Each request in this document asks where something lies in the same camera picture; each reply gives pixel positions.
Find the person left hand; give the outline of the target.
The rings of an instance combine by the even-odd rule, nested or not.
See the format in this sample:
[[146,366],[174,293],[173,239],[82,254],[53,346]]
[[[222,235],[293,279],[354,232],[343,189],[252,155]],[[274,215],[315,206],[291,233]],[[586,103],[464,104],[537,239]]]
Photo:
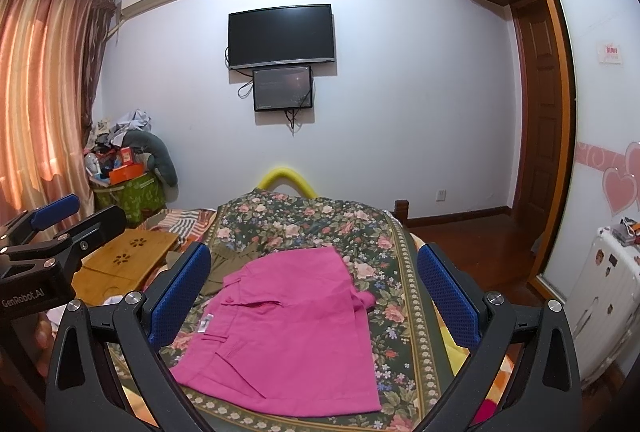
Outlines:
[[35,328],[35,340],[39,351],[36,360],[36,368],[40,376],[45,379],[48,376],[52,352],[54,348],[55,332],[52,322],[46,313],[39,313]]

